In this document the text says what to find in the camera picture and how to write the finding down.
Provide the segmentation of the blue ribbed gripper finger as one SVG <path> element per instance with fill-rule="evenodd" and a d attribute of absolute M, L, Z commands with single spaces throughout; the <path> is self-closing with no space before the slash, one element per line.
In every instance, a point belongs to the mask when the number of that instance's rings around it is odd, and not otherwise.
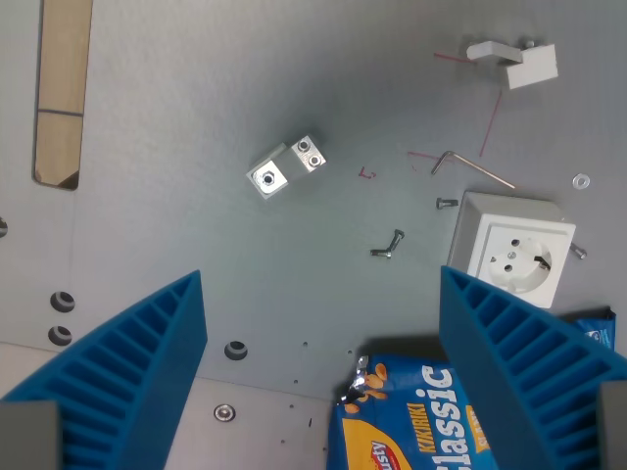
<path fill-rule="evenodd" d="M 499 468 L 601 468 L 599 390 L 625 379 L 623 356 L 448 266 L 439 339 Z"/>
<path fill-rule="evenodd" d="M 207 344 L 193 271 L 92 330 L 3 399 L 60 408 L 65 469 L 163 469 Z"/>

